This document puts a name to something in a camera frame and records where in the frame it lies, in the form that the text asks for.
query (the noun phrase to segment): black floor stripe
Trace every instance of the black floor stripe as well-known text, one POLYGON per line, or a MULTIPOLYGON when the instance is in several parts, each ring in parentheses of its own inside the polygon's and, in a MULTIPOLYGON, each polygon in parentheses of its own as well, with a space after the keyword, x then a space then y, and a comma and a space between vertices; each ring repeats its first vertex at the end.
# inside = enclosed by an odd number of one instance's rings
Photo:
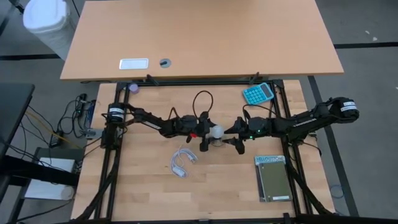
POLYGON ((335 49, 363 49, 376 47, 398 47, 398 42, 363 43, 363 44, 333 44, 335 49))
MULTIPOLYGON (((315 77, 309 76, 308 80, 310 82, 311 90, 312 90, 313 96, 315 98, 315 101, 317 103, 321 103, 322 96, 319 91, 319 87, 318 87, 315 77)), ((326 132, 326 138, 328 140, 331 156, 333 158, 333 162, 335 163, 337 175, 340 180, 341 188, 343 189, 343 192, 344 192, 344 198, 345 198, 345 201, 347 204, 349 214, 352 217, 358 217, 359 216, 358 209, 356 207, 354 196, 351 191, 351 187, 349 186, 347 174, 344 169, 343 161, 341 160, 340 152, 337 147, 335 134, 333 133, 331 126, 325 127, 325 132, 326 132)))
POLYGON ((59 58, 57 54, 0 56, 0 60, 35 60, 35 59, 56 59, 56 58, 59 58))
POLYGON ((8 24, 8 22, 9 22, 9 20, 10 20, 11 14, 14 12, 14 10, 15 10, 15 7, 14 7, 14 6, 11 6, 10 9, 8 9, 8 12, 7 12, 7 14, 6 14, 6 17, 5 17, 4 20, 1 22, 1 25, 0 25, 0 37, 1 37, 1 34, 4 32, 4 30, 6 29, 7 24, 8 24))

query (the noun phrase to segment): white sticker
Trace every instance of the white sticker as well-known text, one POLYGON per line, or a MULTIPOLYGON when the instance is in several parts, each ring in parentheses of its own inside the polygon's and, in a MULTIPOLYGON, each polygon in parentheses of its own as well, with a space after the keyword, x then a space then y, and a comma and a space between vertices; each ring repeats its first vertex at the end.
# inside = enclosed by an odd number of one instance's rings
POLYGON ((289 198, 289 196, 272 197, 273 200, 288 200, 289 198))
POLYGON ((356 110, 356 106, 345 106, 340 109, 341 112, 346 111, 346 110, 356 110))
POLYGON ((144 122, 142 122, 143 124, 145 124, 145 125, 148 125, 149 127, 151 127, 151 128, 154 128, 154 129, 161 129, 161 127, 159 127, 159 126, 157 126, 157 125, 154 125, 154 124, 152 124, 152 123, 150 123, 150 122, 148 122, 148 121, 144 121, 144 122))
POLYGON ((120 60, 119 69, 147 69, 149 59, 148 58, 125 58, 120 60))
POLYGON ((120 108, 110 108, 109 112, 114 113, 112 114, 112 116, 117 116, 121 119, 124 118, 123 114, 124 114, 124 110, 120 109, 120 108))
POLYGON ((355 106, 354 102, 344 102, 344 106, 355 106))
POLYGON ((311 120, 304 121, 304 122, 301 122, 299 124, 295 124, 295 125, 293 125, 293 127, 298 127, 298 126, 301 126, 303 124, 308 124, 309 122, 316 121, 316 120, 317 120, 316 118, 312 118, 311 120))

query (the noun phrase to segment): white container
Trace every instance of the white container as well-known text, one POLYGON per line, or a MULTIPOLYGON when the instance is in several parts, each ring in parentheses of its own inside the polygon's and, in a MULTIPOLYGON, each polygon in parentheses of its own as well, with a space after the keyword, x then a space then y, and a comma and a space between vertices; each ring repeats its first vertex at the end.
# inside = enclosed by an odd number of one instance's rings
POLYGON ((29 1, 24 11, 24 26, 60 58, 67 58, 75 26, 64 0, 29 1))

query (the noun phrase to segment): blue calculator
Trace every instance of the blue calculator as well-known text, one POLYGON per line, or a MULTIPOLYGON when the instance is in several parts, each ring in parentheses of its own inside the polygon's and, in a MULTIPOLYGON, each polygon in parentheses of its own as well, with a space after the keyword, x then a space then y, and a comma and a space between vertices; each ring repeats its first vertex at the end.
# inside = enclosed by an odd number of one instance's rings
POLYGON ((271 91, 268 84, 261 83, 260 85, 243 90, 243 96, 248 104, 258 105, 271 100, 274 97, 274 93, 271 91))

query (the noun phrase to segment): white ball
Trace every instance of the white ball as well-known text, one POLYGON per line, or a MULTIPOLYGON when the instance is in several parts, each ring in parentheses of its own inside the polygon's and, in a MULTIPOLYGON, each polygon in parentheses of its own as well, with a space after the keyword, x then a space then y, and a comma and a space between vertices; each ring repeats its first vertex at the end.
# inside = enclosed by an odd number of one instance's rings
POLYGON ((216 125, 214 127, 211 128, 210 130, 210 134, 214 137, 214 138, 221 138, 224 135, 224 129, 223 127, 221 127, 220 125, 216 125))

